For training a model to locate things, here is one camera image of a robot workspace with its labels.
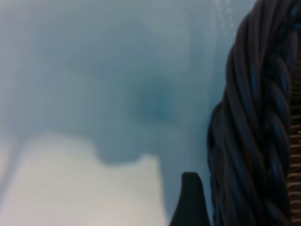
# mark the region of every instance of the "translucent plastic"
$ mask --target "translucent plastic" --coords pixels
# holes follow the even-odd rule
[[[236,30],[253,4],[1,1],[2,136],[19,148],[44,133],[86,138],[108,167],[155,157],[167,221],[181,174],[196,171],[212,214],[207,126]],[[12,162],[18,171],[22,158]]]

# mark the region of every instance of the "black plastic piece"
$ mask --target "black plastic piece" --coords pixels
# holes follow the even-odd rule
[[[182,188],[170,226],[210,226],[202,181],[197,173],[182,174]]]

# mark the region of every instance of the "light blue wall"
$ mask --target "light blue wall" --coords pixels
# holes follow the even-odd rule
[[[13,0],[0,12],[2,133],[93,139],[107,164],[156,155],[171,217],[181,173],[211,210],[210,113],[227,53],[253,0]]]

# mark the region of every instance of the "twisted rope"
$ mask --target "twisted rope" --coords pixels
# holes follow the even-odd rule
[[[229,53],[207,146],[216,226],[288,226],[290,100],[301,0],[259,0]]]

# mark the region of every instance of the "blurry background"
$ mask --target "blurry background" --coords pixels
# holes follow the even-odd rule
[[[202,178],[254,0],[0,0],[0,225],[165,226]]]

